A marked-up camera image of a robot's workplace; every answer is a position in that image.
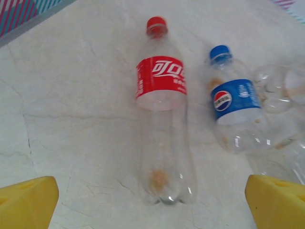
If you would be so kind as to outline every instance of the red bottle cap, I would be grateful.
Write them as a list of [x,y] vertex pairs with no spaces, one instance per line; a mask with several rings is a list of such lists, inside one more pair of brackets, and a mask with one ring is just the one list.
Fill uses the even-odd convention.
[[167,33],[166,21],[162,17],[152,17],[147,21],[147,34]]

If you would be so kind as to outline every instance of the floor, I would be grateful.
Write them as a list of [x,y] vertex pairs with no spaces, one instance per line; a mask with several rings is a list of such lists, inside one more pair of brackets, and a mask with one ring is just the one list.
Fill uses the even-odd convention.
[[[136,57],[162,15],[184,57],[199,180],[191,205],[146,207],[137,190]],[[252,170],[211,131],[204,62],[230,46],[251,70],[298,60],[305,27],[268,0],[77,0],[0,49],[0,187],[55,176],[50,229],[255,229]]]

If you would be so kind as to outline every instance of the transparent bottle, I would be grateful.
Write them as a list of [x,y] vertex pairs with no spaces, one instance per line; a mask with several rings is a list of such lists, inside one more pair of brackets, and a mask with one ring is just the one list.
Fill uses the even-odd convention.
[[270,147],[269,122],[260,107],[248,68],[225,45],[210,52],[208,91],[216,118],[216,137],[228,151]]
[[137,66],[136,103],[142,129],[139,192],[147,205],[191,204],[197,195],[183,63],[167,32],[163,18],[148,20],[148,41]]
[[268,150],[247,155],[255,174],[305,184],[305,132],[300,132]]
[[269,64],[254,73],[256,91],[268,113],[278,114],[292,107],[305,112],[305,65]]

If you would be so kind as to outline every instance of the pepsi bottle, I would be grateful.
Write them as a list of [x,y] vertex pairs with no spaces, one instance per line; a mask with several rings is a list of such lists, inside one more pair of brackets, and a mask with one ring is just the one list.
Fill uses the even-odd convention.
[[233,59],[225,45],[210,52],[208,91],[216,119],[215,134],[226,150],[240,153],[269,147],[269,123],[261,109],[259,98],[248,68]]

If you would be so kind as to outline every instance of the striped fabric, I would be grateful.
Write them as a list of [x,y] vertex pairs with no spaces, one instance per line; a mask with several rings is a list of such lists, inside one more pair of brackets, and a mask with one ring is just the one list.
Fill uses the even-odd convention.
[[0,0],[0,38],[63,0]]
[[284,10],[287,10],[295,3],[295,0],[273,0],[273,2],[282,7]]
[[305,25],[305,0],[271,0]]

